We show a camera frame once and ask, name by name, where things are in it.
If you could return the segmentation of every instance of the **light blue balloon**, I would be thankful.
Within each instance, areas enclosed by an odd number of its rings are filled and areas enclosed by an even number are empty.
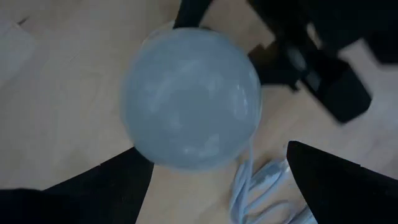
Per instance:
[[[146,42],[122,91],[126,129],[155,164],[210,169],[236,158],[261,116],[261,86],[225,36],[177,29]]]

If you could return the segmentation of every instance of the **wooden floor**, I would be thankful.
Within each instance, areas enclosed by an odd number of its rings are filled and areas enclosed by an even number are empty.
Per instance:
[[[119,83],[141,42],[178,5],[0,0],[0,187],[44,189],[132,146],[119,119]],[[273,39],[244,0],[215,1],[203,24],[246,51]],[[398,70],[378,67],[361,41],[341,56],[372,93],[369,111],[340,126],[305,90],[265,87],[256,167],[283,157],[295,139],[398,178]],[[138,223],[227,223],[237,165],[201,174],[155,167]],[[273,199],[303,205],[291,177]]]

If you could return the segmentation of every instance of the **white cord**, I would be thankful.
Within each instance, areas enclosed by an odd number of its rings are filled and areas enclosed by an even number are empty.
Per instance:
[[[252,167],[253,167],[253,147],[252,147],[252,139],[249,143],[249,159],[244,161],[238,168],[236,172],[236,176],[233,182],[233,190],[231,200],[229,202],[229,214],[231,217],[231,221],[235,224],[257,224],[261,220],[265,219],[268,214],[275,208],[278,207],[288,207],[289,208],[289,217],[286,218],[281,223],[286,224],[289,223],[294,215],[294,208],[291,202],[287,200],[279,201],[273,203],[272,205],[265,208],[260,215],[254,218],[248,218],[247,214],[252,209],[258,207],[262,202],[264,202],[268,196],[277,188],[277,186],[282,182],[285,177],[285,174],[289,171],[289,166],[281,167],[278,178],[274,183],[258,198],[253,200],[248,204],[248,196],[249,194],[256,189],[259,185],[266,181],[266,177],[264,177],[263,182],[254,182],[252,177]]]

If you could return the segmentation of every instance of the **balloon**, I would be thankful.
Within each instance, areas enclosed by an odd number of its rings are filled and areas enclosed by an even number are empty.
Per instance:
[[[261,115],[261,86],[225,36],[176,29],[146,42],[123,83],[122,113],[137,150],[155,164],[210,169],[236,158]]]

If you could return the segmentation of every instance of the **floor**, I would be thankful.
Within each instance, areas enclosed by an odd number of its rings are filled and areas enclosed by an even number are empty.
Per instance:
[[[0,187],[45,189],[132,146],[119,119],[119,84],[141,42],[178,5],[0,0]],[[273,39],[244,0],[215,1],[203,25],[246,51]],[[373,94],[369,111],[340,126],[304,89],[265,87],[256,167],[283,157],[296,139],[398,178],[398,70],[377,66],[362,41],[341,56]],[[137,222],[227,223],[237,165],[200,174],[155,167]],[[291,177],[273,199],[303,205]]]

